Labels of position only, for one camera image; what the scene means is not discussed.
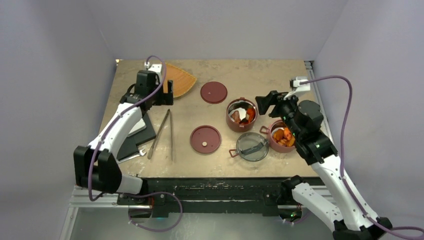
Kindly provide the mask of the red white shrimp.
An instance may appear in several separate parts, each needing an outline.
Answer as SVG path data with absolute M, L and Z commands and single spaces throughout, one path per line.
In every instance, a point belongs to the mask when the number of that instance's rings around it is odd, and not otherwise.
M 245 117 L 246 123 L 247 124 L 251 123 L 255 119 L 255 117 L 256 117 L 256 110 L 253 107 L 248 108 L 246 110 L 246 117 Z

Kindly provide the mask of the white round rice cracker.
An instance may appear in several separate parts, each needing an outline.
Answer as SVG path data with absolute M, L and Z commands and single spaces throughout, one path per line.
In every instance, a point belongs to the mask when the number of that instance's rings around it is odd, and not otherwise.
M 231 114 L 232 114 L 234 111 L 239 111 L 239 115 L 240 115 L 241 121 L 242 121 L 243 119 L 245 119 L 245 118 L 246 118 L 247 110 L 246 110 L 245 108 L 238 107 L 238 108 L 235 108 L 235 109 L 231 110 L 231 111 L 229 112 L 229 116 L 230 116 L 230 117 L 231 117 Z

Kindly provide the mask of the dark red steel lunch pot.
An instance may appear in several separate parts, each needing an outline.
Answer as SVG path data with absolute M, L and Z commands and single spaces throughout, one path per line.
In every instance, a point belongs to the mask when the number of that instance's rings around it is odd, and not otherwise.
M 244 108 L 246 110 L 249 109 L 249 108 L 254 108 L 255 111 L 256 111 L 255 119 L 249 124 L 246 123 L 247 122 L 246 119 L 243 119 L 243 120 L 241 120 L 241 122 L 239 124 L 236 124 L 233 121 L 233 119 L 229 116 L 230 111 L 232 111 L 236 108 Z M 258 113 L 258 110 L 257 110 L 257 106 L 251 100 L 248 100 L 244 97 L 240 97 L 240 98 L 237 98 L 237 99 L 231 101 L 228 104 L 228 106 L 226 108 L 226 123 L 227 123 L 228 127 L 231 130 L 233 130 L 234 132 L 244 133 L 244 132 L 247 132 L 247 131 L 249 131 L 250 129 L 253 128 L 258 115 L 259 115 L 259 113 Z

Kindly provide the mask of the orange fried chicken wing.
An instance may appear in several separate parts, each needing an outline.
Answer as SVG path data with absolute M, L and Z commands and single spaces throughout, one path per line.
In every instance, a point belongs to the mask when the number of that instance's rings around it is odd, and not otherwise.
M 295 137 L 288 128 L 279 128 L 272 134 L 273 140 L 283 147 L 292 147 L 295 144 Z

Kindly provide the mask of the glass lid with red clasp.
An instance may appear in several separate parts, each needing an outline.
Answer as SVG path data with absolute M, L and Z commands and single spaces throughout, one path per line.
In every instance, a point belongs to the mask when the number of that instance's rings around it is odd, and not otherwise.
M 245 132 L 228 152 L 231 158 L 239 156 L 248 162 L 259 162 L 268 155 L 269 141 L 259 133 Z

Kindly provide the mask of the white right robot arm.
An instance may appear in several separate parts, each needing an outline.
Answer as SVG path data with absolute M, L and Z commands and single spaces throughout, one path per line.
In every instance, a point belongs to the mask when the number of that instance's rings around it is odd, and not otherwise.
M 378 240 L 393 225 L 387 217 L 378 216 L 361 196 L 354 200 L 350 192 L 358 191 L 355 186 L 346 188 L 345 183 L 351 183 L 351 179 L 341 167 L 335 145 L 321 131 L 324 116 L 320 106 L 287 95 L 273 90 L 266 96 L 255 97 L 258 113 L 264 115 L 270 106 L 274 107 L 269 117 L 281 118 L 289 128 L 297 153 L 317 173 L 335 203 L 316 193 L 298 175 L 283 181 L 282 200 L 288 204 L 296 201 L 306 207 L 331 230 L 335 240 Z

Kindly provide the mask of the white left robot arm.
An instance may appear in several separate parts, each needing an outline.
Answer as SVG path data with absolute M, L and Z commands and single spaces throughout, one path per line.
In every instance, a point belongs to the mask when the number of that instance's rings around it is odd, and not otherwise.
M 102 193 L 125 193 L 138 205 L 146 203 L 149 191 L 140 177 L 123 174 L 118 166 L 119 150 L 132 128 L 152 106 L 172 105 L 173 83 L 164 92 L 161 64 L 153 64 L 136 74 L 133 92 L 121 97 L 112 119 L 87 146 L 73 152 L 76 185 Z

